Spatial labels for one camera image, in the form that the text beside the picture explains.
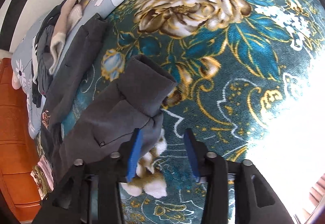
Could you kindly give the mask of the dark grey fleece pants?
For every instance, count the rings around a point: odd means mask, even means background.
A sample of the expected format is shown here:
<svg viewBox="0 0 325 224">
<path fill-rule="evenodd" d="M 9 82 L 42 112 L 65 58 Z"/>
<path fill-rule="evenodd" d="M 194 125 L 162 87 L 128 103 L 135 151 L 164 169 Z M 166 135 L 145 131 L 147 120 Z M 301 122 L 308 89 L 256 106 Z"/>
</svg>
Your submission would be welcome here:
<svg viewBox="0 0 325 224">
<path fill-rule="evenodd" d="M 133 131 L 142 131 L 141 154 L 160 138 L 160 106 L 177 82 L 144 55 L 133 56 L 113 80 L 81 113 L 66 136 L 61 123 L 70 112 L 74 96 L 99 49 L 108 21 L 96 14 L 77 31 L 46 94 L 41 114 L 41 144 L 58 183 L 76 159 L 99 161 L 117 151 Z"/>
</svg>

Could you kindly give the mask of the grey black clothes pile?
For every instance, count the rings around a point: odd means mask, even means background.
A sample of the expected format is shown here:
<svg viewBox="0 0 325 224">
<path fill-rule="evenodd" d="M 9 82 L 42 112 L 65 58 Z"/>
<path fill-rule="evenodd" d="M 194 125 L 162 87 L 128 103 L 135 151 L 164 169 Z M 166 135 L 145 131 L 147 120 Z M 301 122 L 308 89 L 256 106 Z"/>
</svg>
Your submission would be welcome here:
<svg viewBox="0 0 325 224">
<path fill-rule="evenodd" d="M 50 67 L 54 63 L 50 52 L 50 44 L 53 36 L 54 26 L 61 15 L 61 9 L 67 2 L 64 0 L 44 18 L 37 35 L 33 39 L 32 46 L 32 102 L 37 108 L 41 107 L 42 96 L 45 96 L 50 83 L 53 80 Z"/>
</svg>

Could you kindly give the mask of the orange wooden headboard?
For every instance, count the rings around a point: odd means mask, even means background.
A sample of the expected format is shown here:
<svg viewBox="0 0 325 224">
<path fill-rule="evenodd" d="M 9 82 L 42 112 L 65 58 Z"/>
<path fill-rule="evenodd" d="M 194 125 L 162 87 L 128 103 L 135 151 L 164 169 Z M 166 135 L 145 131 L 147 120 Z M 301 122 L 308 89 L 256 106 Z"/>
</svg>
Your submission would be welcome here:
<svg viewBox="0 0 325 224">
<path fill-rule="evenodd" d="M 12 87 L 11 59 L 1 60 L 1 193 L 20 222 L 33 220 L 40 195 L 30 173 L 38 162 L 28 133 L 26 95 Z"/>
</svg>

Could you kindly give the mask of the pink floral pillow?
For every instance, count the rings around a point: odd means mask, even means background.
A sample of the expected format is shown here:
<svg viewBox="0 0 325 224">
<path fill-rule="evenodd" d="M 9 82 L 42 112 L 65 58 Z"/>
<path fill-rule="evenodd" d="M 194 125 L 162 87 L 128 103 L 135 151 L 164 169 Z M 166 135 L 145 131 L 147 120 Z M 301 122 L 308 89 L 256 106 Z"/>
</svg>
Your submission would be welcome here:
<svg viewBox="0 0 325 224">
<path fill-rule="evenodd" d="M 16 74 L 15 72 L 13 72 L 12 75 L 12 87 L 14 90 L 18 90 L 22 87 L 22 84 L 20 82 L 20 75 Z"/>
</svg>

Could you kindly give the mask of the teal floral bed blanket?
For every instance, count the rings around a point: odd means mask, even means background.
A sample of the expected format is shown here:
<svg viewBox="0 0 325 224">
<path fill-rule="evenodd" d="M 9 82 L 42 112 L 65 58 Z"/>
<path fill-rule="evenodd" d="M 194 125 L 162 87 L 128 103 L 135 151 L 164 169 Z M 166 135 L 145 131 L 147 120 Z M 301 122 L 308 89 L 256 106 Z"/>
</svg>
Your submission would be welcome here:
<svg viewBox="0 0 325 224">
<path fill-rule="evenodd" d="M 227 161 L 250 160 L 293 223 L 324 209 L 324 5 L 320 0 L 125 0 L 61 123 L 81 113 L 135 55 L 177 82 L 160 138 L 119 192 L 125 223 L 200 223 L 187 128 Z"/>
</svg>

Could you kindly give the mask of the beige cream knit sweater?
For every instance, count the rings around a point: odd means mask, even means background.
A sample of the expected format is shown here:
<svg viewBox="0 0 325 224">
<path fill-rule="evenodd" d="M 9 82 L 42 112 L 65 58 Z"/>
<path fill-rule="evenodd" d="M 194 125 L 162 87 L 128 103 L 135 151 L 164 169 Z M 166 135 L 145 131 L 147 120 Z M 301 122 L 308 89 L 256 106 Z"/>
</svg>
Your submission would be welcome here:
<svg viewBox="0 0 325 224">
<path fill-rule="evenodd" d="M 83 12 L 90 0 L 66 0 L 60 12 L 60 16 L 55 24 L 50 44 L 50 53 L 53 63 L 49 68 L 49 73 L 54 74 L 56 70 L 66 38 L 71 30 L 82 19 Z"/>
</svg>

